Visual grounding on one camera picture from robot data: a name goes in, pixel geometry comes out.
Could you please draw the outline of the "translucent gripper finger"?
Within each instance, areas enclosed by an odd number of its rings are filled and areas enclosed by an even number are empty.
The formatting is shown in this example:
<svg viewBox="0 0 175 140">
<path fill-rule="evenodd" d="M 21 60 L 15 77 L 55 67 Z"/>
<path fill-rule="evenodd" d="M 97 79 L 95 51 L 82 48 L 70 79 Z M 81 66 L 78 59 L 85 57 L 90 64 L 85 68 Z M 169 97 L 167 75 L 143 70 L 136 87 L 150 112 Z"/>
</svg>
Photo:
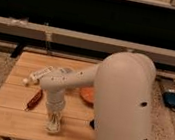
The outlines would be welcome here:
<svg viewBox="0 0 175 140">
<path fill-rule="evenodd" d="M 62 121 L 62 115 L 61 114 L 58 114 L 57 115 L 57 122 L 56 122 L 56 124 L 57 124 L 57 130 L 59 130 L 60 131 L 60 128 L 61 128 L 61 121 Z"/>
<path fill-rule="evenodd" d="M 49 113 L 48 112 L 48 121 L 47 121 L 47 127 L 49 127 L 50 126 L 50 122 L 52 121 L 52 116 L 53 116 L 53 113 Z"/>
</svg>

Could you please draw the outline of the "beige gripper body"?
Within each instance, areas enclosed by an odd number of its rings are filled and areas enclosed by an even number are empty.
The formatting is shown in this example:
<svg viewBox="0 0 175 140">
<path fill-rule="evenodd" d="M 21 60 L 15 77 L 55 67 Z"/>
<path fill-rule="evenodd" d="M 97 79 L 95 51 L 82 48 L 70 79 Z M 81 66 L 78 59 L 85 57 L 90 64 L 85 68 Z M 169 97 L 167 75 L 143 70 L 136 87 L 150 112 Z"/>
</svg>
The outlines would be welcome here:
<svg viewBox="0 0 175 140">
<path fill-rule="evenodd" d="M 66 106 L 65 101 L 60 101 L 60 102 L 50 102 L 49 100 L 46 101 L 46 107 L 47 107 L 47 112 L 49 114 L 55 113 L 58 114 L 62 110 L 64 110 L 64 106 Z"/>
</svg>

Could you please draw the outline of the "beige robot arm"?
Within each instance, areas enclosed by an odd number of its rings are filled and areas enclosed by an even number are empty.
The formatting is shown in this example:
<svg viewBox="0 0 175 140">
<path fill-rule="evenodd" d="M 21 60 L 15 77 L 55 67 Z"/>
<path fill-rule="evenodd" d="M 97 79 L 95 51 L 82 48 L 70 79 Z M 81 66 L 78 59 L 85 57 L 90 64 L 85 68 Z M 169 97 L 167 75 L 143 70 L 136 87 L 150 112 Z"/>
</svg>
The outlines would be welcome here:
<svg viewBox="0 0 175 140">
<path fill-rule="evenodd" d="M 92 85 L 96 140 L 151 140 L 151 96 L 155 65 L 141 53 L 115 53 L 100 64 L 62 76 L 45 76 L 41 88 Z"/>
</svg>

